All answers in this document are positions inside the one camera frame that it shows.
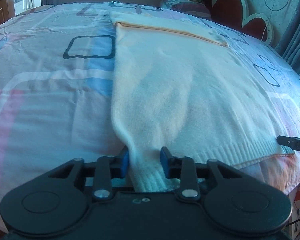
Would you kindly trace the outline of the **cream knit sweater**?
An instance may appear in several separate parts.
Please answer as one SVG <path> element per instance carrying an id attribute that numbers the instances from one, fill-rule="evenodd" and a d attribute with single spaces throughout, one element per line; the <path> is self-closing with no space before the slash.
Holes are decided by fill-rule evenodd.
<path id="1" fill-rule="evenodd" d="M 110 19 L 111 119 L 136 190 L 175 187 L 160 165 L 162 147 L 237 168 L 293 154 L 276 142 L 287 130 L 266 90 L 215 29 L 185 16 L 112 11 Z"/>

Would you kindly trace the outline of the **grey curtain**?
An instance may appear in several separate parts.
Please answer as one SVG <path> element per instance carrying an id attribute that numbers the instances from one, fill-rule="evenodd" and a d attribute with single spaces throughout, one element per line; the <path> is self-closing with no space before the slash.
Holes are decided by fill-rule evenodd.
<path id="1" fill-rule="evenodd" d="M 275 50 L 300 76 L 300 0 Z"/>

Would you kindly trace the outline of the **patterned bed sheet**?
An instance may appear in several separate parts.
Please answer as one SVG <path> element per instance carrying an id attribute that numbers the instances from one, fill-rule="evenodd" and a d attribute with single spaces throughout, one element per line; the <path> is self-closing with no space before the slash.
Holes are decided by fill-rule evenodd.
<path id="1" fill-rule="evenodd" d="M 300 76 L 256 38 L 145 5 L 42 6 L 0 26 L 0 202 L 7 192 L 71 159 L 95 161 L 123 148 L 111 119 L 112 11 L 185 16 L 215 29 L 261 82 L 287 130 L 282 135 L 300 137 Z M 300 183 L 300 152 L 240 169 L 290 193 Z M 6 230 L 1 217 L 0 230 Z"/>

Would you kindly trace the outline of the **red white headboard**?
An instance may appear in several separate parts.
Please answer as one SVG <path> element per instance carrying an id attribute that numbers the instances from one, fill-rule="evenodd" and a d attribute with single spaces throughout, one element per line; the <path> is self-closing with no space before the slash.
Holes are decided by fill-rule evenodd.
<path id="1" fill-rule="evenodd" d="M 204 0 L 213 22 L 271 44 L 273 27 L 263 13 L 251 14 L 247 0 Z"/>

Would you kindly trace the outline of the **striped folded quilt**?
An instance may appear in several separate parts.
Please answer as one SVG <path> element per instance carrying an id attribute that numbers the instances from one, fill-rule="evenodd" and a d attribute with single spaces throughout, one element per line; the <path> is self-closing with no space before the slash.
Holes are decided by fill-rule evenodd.
<path id="1" fill-rule="evenodd" d="M 211 12 L 206 7 L 205 2 L 203 4 L 189 0 L 161 0 L 160 7 L 182 12 L 197 18 L 211 19 Z"/>

